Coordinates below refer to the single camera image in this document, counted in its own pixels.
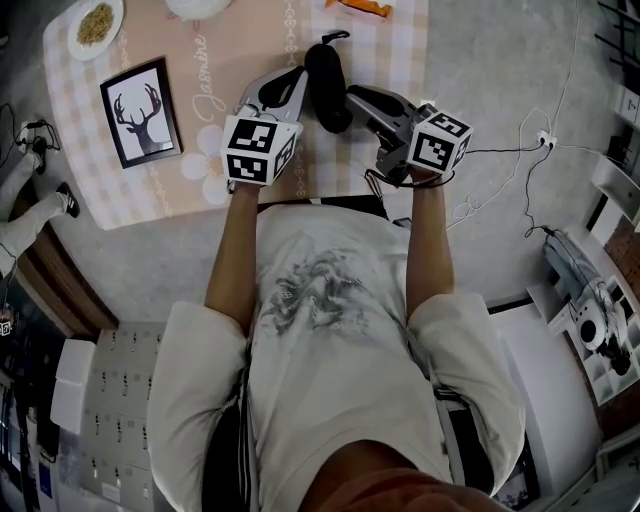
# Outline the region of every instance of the checkered tablecloth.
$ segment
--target checkered tablecloth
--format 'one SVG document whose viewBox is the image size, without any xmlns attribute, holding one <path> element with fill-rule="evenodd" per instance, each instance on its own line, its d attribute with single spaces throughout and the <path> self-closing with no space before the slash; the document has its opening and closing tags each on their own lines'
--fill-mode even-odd
<svg viewBox="0 0 640 512">
<path fill-rule="evenodd" d="M 397 0 L 391 20 L 371 23 L 324 0 L 234 0 L 214 18 L 182 22 L 160 0 L 127 0 L 109 49 L 75 60 L 67 31 L 81 3 L 44 33 L 47 84 L 56 127 L 80 191 L 98 226 L 113 229 L 225 207 L 229 196 L 219 158 L 227 114 L 256 78 L 301 64 L 306 50 L 333 29 L 349 83 L 376 85 L 419 102 L 424 83 L 428 0 Z M 255 20 L 260 20 L 256 27 Z M 123 170 L 107 123 L 100 84 L 165 56 L 183 154 Z M 336 137 L 306 114 L 290 169 L 261 201 L 370 193 L 362 175 L 375 163 L 375 137 L 353 127 Z"/>
</svg>

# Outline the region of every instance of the deer illustration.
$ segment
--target deer illustration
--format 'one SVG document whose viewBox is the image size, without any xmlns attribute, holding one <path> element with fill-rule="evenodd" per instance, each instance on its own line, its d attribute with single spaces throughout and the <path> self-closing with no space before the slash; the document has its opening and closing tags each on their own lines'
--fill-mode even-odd
<svg viewBox="0 0 640 512">
<path fill-rule="evenodd" d="M 158 91 L 156 91 L 149 84 L 144 84 L 145 90 L 149 95 L 149 99 L 151 100 L 151 114 L 146 115 L 144 110 L 140 109 L 140 113 L 142 114 L 142 122 L 136 123 L 133 120 L 133 115 L 129 115 L 129 121 L 125 121 L 122 117 L 124 114 L 124 108 L 120 104 L 120 98 L 122 94 L 118 96 L 118 99 L 113 103 L 113 111 L 116 114 L 116 121 L 118 124 L 128 125 L 127 131 L 129 133 L 134 133 L 138 137 L 138 142 L 140 143 L 140 148 L 145 155 L 149 155 L 151 153 L 156 153 L 157 151 L 161 151 L 164 149 L 164 145 L 166 142 L 155 142 L 150 136 L 148 131 L 149 119 L 153 116 L 157 115 L 160 112 L 160 108 L 162 107 L 162 100 L 158 97 Z"/>
</svg>

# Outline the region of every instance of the plate of food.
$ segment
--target plate of food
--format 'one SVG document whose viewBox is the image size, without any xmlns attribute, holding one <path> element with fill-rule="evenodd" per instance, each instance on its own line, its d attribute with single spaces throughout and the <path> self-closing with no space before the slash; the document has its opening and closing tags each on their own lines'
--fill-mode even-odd
<svg viewBox="0 0 640 512">
<path fill-rule="evenodd" d="M 91 60 L 115 39 L 124 17 L 123 0 L 91 0 L 78 10 L 67 41 L 76 59 Z"/>
</svg>

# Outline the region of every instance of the plate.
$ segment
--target plate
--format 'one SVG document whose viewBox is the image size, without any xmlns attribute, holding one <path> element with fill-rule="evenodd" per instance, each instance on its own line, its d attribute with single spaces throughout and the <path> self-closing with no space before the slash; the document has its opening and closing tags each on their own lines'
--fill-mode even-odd
<svg viewBox="0 0 640 512">
<path fill-rule="evenodd" d="M 80 44 L 78 42 L 78 29 L 80 23 L 84 17 L 93 11 L 99 4 L 105 3 L 111 6 L 113 9 L 113 24 L 107 32 L 106 37 L 99 43 L 94 44 Z M 118 30 L 122 25 L 122 18 L 124 17 L 124 2 L 123 0 L 91 0 L 86 4 L 83 4 L 75 18 L 71 22 L 69 27 L 69 34 L 67 36 L 67 43 L 69 45 L 69 51 L 76 59 L 79 60 L 91 60 L 95 59 L 98 55 L 104 52 L 111 42 L 116 38 Z"/>
</svg>

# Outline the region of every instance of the gray floor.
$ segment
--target gray floor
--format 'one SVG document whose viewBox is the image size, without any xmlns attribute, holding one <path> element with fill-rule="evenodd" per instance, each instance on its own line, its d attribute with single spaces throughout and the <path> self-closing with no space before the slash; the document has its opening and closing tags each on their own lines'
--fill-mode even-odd
<svg viewBox="0 0 640 512">
<path fill-rule="evenodd" d="M 0 53 L 0 98 L 14 106 L 18 122 L 44 116 L 53 121 L 42 63 L 42 32 L 72 0 L 20 0 L 10 16 L 12 41 Z M 618 127 L 607 109 L 616 69 L 593 33 L 606 32 L 595 1 L 580 0 L 580 30 L 574 73 L 560 114 L 561 144 L 605 149 Z M 518 126 L 533 107 L 552 116 L 573 51 L 574 0 L 432 0 L 425 98 L 475 126 L 475 148 L 518 143 Z M 535 142 L 546 120 L 534 114 L 523 145 Z M 2 148 L 9 135 L 3 116 Z M 521 296 L 544 275 L 542 235 L 525 240 L 526 171 L 544 152 L 523 157 L 516 178 L 490 205 L 452 228 L 450 240 L 460 286 L 495 303 Z M 0 169 L 4 179 L 11 161 Z M 596 162 L 585 152 L 558 148 L 531 182 L 538 223 L 583 222 L 596 192 L 589 183 Z M 513 171 L 514 155 L 469 155 L 447 187 L 449 210 L 469 194 L 481 204 Z M 63 153 L 49 158 L 49 172 L 36 178 L 42 194 L 75 181 Z M 386 198 L 392 218 L 408 216 L 410 198 Z M 102 231 L 85 208 L 80 218 L 53 221 L 65 247 L 108 306 L 122 320 L 165 320 L 180 299 L 201 301 L 224 223 L 211 212 Z"/>
</svg>

